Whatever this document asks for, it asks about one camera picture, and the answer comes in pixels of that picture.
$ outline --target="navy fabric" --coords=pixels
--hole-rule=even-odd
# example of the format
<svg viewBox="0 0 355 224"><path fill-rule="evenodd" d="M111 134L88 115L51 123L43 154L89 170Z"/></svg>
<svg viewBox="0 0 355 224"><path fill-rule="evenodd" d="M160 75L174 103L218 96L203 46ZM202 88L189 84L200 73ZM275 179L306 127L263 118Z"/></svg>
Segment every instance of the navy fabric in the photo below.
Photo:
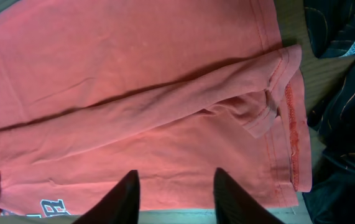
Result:
<svg viewBox="0 0 355 224"><path fill-rule="evenodd" d="M305 12L316 57L355 55L355 0L305 0ZM303 194L311 220L355 223L355 62L312 109L308 125L326 144L313 188Z"/></svg>

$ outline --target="clothing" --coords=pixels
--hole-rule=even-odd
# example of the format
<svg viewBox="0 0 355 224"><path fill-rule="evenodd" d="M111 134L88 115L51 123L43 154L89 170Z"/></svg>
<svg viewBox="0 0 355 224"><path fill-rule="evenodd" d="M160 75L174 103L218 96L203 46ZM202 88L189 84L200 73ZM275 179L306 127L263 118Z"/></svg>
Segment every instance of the clothing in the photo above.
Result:
<svg viewBox="0 0 355 224"><path fill-rule="evenodd" d="M305 1L305 8L316 56L355 54L355 1ZM323 30L315 28L323 24L329 27L326 44L321 43ZM344 79L312 109L308 125L326 144L314 186L310 193L303 194L310 217L315 224L355 223L355 62Z"/></svg>
<svg viewBox="0 0 355 224"><path fill-rule="evenodd" d="M143 210L211 208L216 167L264 206L296 205L311 185L301 50L280 41L272 1L15 3L0 209L82 214L131 169Z"/></svg>

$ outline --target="pink t-shirt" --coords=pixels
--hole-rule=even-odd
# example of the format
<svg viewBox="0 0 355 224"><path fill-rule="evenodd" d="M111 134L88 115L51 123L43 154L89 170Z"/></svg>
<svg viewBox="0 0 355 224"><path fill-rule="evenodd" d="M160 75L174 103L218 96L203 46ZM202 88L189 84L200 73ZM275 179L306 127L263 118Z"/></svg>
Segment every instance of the pink t-shirt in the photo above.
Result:
<svg viewBox="0 0 355 224"><path fill-rule="evenodd" d="M0 14L0 211L213 208L222 167L266 207L311 186L299 46L272 0L22 0Z"/></svg>

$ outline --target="red fabric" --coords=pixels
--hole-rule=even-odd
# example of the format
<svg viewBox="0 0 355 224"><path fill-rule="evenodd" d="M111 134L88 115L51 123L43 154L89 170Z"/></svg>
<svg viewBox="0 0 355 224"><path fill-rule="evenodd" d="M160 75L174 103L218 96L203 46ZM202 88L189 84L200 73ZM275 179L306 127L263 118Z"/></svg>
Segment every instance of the red fabric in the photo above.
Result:
<svg viewBox="0 0 355 224"><path fill-rule="evenodd" d="M267 207L309 190L299 46L272 1L23 0L0 15L0 208L211 208L216 167Z"/></svg>

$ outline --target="wooden table surface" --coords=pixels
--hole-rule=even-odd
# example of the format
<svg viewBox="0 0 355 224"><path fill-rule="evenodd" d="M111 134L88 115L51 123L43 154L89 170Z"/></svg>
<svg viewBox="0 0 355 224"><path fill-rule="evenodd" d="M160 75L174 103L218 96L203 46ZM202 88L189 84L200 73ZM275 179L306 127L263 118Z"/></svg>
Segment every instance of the wooden table surface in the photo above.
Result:
<svg viewBox="0 0 355 224"><path fill-rule="evenodd" d="M0 12L7 9L9 6L17 2L18 0L0 0ZM342 77L350 64L354 61L355 57L346 58L328 58L317 59L314 57L310 40L308 38L307 27L305 24L303 0L274 0L275 8L277 10L278 22L280 26L280 32L284 46L292 44L300 44L303 49L303 59L300 66L304 81L305 81L305 104L307 112L315 105L317 101L334 85L337 80ZM321 142L319 142L316 132L310 130L311 136L311 151L313 158L313 165L317 163L320 158L320 153L324 148ZM284 215L291 215L292 217L283 218L289 223L308 223L308 215L306 215L303 204L296 211L282 212ZM281 213L278 210L273 210L273 213ZM141 223L169 223L162 220L169 220L173 223L177 222L176 218L179 216L186 217L186 220L182 223L209 223L205 222L207 218L213 219L213 214L209 214L207 210L185 210L182 211L165 211L159 213L143 213L141 220L145 220ZM154 220L154 216L159 218L158 221ZM71 223L73 217L55 217L51 219L28 219L25 217L16 217L15 222L11 222L10 217L0 218L0 223Z"/></svg>

